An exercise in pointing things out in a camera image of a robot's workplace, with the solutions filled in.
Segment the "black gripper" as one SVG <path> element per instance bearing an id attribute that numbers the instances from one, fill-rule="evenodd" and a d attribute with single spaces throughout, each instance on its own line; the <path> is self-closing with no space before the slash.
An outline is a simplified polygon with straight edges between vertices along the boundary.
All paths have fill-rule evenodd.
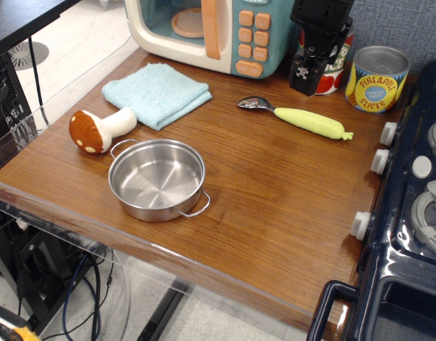
<path id="1" fill-rule="evenodd" d="M 353 23 L 349 16 L 354 1 L 294 1 L 290 18 L 303 30 L 304 45 L 294 55 L 289 85 L 313 96 L 324 74 L 327 59 L 337 56 Z"/>

